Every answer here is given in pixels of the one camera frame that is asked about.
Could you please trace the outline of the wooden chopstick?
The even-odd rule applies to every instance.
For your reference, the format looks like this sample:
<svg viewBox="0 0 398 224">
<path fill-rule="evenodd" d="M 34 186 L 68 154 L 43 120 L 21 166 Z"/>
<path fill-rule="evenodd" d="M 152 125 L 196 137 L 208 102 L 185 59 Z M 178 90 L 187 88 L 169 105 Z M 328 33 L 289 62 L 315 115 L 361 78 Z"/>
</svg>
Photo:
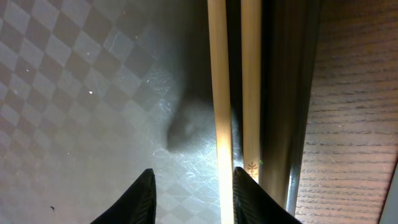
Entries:
<svg viewBox="0 0 398 224">
<path fill-rule="evenodd" d="M 207 0 L 221 223 L 234 223 L 233 154 L 225 0 Z"/>
<path fill-rule="evenodd" d="M 262 1 L 241 1 L 244 170 L 259 181 Z"/>
</svg>

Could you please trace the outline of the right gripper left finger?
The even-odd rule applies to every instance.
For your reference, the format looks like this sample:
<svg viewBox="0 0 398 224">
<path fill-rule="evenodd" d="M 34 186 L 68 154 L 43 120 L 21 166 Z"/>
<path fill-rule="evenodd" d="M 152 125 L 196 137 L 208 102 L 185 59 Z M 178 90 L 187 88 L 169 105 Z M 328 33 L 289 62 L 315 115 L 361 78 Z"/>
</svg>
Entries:
<svg viewBox="0 0 398 224">
<path fill-rule="evenodd" d="M 154 224 L 157 195 L 153 169 L 146 169 L 122 196 L 91 224 Z"/>
</svg>

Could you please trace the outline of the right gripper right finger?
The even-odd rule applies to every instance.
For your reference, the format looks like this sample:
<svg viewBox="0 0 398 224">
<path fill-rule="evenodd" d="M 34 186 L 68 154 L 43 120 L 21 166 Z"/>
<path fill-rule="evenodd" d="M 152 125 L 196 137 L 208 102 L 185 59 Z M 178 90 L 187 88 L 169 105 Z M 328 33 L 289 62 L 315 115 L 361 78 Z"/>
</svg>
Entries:
<svg viewBox="0 0 398 224">
<path fill-rule="evenodd" d="M 235 224 L 301 224 L 241 167 L 233 171 Z"/>
</svg>

